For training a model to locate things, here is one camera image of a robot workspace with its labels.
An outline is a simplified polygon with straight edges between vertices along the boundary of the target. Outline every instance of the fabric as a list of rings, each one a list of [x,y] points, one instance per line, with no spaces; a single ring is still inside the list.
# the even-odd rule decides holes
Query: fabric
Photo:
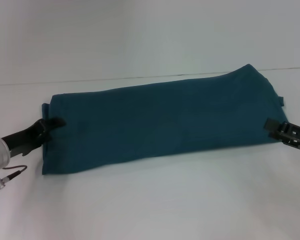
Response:
[[[287,121],[282,105],[249,64],[217,77],[54,95],[43,118],[66,126],[44,144],[42,174],[272,143],[263,127],[267,118]]]

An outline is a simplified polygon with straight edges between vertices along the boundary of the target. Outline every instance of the white wall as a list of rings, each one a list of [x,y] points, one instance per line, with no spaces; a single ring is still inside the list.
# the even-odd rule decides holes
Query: white wall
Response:
[[[0,0],[0,84],[300,67],[300,0]]]
[[[247,63],[300,67],[300,0],[0,0],[0,136],[54,94]],[[260,72],[300,125],[300,69]],[[162,76],[178,74],[192,75]],[[300,151],[281,143],[60,176],[41,175],[41,149],[18,164],[29,169],[0,191],[0,240],[300,240]]]

